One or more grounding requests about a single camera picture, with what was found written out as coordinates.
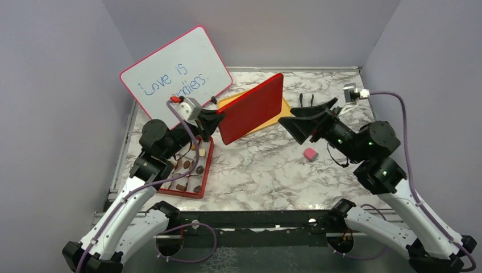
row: red cutting board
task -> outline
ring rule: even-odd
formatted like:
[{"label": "red cutting board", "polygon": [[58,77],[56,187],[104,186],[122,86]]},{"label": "red cutting board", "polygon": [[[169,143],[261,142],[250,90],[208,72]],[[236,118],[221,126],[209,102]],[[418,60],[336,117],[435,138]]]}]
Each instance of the red cutting board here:
[{"label": "red cutting board", "polygon": [[225,113],[219,124],[225,145],[239,139],[281,112],[283,74],[278,73],[218,110]]}]

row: white wall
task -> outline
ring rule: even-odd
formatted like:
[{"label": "white wall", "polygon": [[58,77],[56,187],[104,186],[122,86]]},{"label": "white wall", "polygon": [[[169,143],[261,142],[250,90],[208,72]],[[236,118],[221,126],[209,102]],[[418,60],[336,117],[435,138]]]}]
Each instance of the white wall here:
[{"label": "white wall", "polygon": [[198,24],[228,66],[362,66],[399,0],[103,0],[134,60]]},{"label": "white wall", "polygon": [[[403,96],[417,189],[454,229],[482,242],[482,1],[401,0],[362,79]],[[396,99],[372,97],[401,136]],[[403,166],[404,155],[396,159]],[[482,250],[475,250],[482,262]]]},{"label": "white wall", "polygon": [[100,0],[2,1],[0,272],[67,272],[102,209],[132,99],[132,64]]}]

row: yellow board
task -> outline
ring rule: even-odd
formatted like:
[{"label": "yellow board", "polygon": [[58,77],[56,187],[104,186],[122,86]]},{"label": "yellow board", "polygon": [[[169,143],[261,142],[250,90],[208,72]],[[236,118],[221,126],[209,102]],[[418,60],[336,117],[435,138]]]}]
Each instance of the yellow board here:
[{"label": "yellow board", "polygon": [[[234,96],[224,98],[224,99],[218,101],[218,109],[227,105],[231,101],[239,98],[242,94],[245,94],[246,92],[248,92],[248,91],[245,91],[245,92],[242,92],[242,93],[239,93],[239,94],[236,94]],[[281,112],[277,116],[271,118],[270,120],[266,121],[265,123],[261,124],[260,126],[254,128],[248,134],[250,134],[252,132],[256,132],[258,130],[261,130],[261,129],[263,129],[265,127],[268,127],[270,125],[273,125],[273,124],[277,123],[278,119],[280,119],[282,117],[291,117],[290,109],[291,109],[291,107],[289,106],[288,102],[286,102],[285,98],[283,98],[283,102],[281,104]]]}]

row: pink eraser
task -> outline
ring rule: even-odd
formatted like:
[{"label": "pink eraser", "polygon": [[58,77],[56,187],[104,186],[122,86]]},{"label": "pink eraser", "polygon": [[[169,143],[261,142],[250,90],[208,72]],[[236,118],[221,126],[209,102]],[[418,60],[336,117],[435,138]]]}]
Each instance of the pink eraser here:
[{"label": "pink eraser", "polygon": [[303,152],[303,155],[309,162],[313,162],[318,157],[318,153],[312,148],[307,148],[305,152]]}]

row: small whiteboard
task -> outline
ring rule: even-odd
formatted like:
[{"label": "small whiteboard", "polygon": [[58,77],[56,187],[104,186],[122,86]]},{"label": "small whiteboard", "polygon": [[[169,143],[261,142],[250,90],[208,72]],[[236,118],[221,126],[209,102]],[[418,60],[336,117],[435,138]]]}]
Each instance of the small whiteboard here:
[{"label": "small whiteboard", "polygon": [[171,96],[191,97],[203,105],[232,84],[201,26],[127,68],[120,80],[151,119],[160,119],[169,128],[179,123],[166,106]]}]

